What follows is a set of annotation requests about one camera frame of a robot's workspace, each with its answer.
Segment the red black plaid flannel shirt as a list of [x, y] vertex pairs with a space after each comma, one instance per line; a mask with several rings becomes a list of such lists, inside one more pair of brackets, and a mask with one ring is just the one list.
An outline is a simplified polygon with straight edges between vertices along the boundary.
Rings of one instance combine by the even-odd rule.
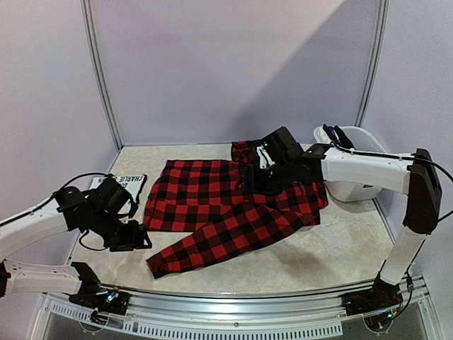
[[187, 237], [147, 259], [155, 279], [212, 266], [320, 224], [325, 186], [296, 183], [278, 195], [246, 195], [240, 171], [257, 140], [232, 142], [231, 159], [168, 160], [144, 210], [144, 226]]

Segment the white and green t-shirt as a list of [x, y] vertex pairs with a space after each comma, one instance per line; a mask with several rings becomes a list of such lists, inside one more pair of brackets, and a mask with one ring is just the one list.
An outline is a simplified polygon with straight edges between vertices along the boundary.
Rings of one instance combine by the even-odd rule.
[[103, 182], [106, 177], [113, 177], [118, 183], [120, 183], [127, 191], [132, 194], [134, 201], [138, 204], [139, 207], [139, 195], [142, 192], [144, 184], [147, 181], [147, 175], [142, 174], [138, 176], [114, 176], [108, 174], [107, 176], [95, 177], [92, 180], [91, 186], [88, 190], [88, 201], [93, 203], [97, 208], [102, 209], [101, 200], [94, 192], [95, 189]]

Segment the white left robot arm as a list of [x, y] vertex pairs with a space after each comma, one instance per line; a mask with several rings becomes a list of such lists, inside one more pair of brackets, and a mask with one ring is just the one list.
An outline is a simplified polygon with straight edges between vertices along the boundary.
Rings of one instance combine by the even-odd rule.
[[56, 234], [92, 232], [111, 252], [150, 249], [144, 225], [123, 222], [120, 210], [132, 202], [123, 187], [80, 191], [70, 186], [53, 193], [33, 209], [1, 222], [1, 295], [64, 293], [78, 295], [89, 307], [100, 307], [105, 292], [91, 267], [83, 262], [53, 266], [21, 263], [10, 255]]

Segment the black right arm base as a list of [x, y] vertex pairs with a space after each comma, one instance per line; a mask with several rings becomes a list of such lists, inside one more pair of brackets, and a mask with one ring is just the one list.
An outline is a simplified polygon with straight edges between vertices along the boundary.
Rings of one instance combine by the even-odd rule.
[[371, 288], [342, 294], [341, 306], [345, 308], [348, 316], [377, 310], [386, 311], [390, 307], [397, 306], [396, 311], [391, 312], [387, 317], [387, 319], [393, 319], [400, 315], [411, 302], [413, 280], [410, 275], [406, 277], [406, 285], [409, 297], [404, 302], [399, 284], [387, 283], [381, 278], [381, 273], [378, 273]]

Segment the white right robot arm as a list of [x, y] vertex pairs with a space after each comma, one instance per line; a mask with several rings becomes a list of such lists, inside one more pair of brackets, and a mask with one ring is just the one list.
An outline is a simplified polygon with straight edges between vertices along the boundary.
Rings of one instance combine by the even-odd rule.
[[302, 149], [299, 144], [284, 147], [260, 141], [243, 147], [234, 144], [231, 158], [241, 163], [239, 187], [245, 192], [276, 196], [297, 183], [346, 182], [407, 197], [402, 229], [378, 275], [381, 282], [366, 294], [366, 303], [373, 309], [392, 299], [391, 285], [403, 278], [440, 219], [439, 167], [425, 149], [386, 154], [334, 144], [316, 143]]

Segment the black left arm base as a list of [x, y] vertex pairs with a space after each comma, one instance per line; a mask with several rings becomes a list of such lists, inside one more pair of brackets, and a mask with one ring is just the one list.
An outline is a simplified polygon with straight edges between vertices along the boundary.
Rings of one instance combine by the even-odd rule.
[[131, 295], [117, 288], [102, 288], [98, 276], [91, 267], [83, 262], [72, 262], [78, 273], [81, 286], [76, 294], [69, 295], [69, 301], [75, 305], [97, 309], [99, 312], [125, 315]]

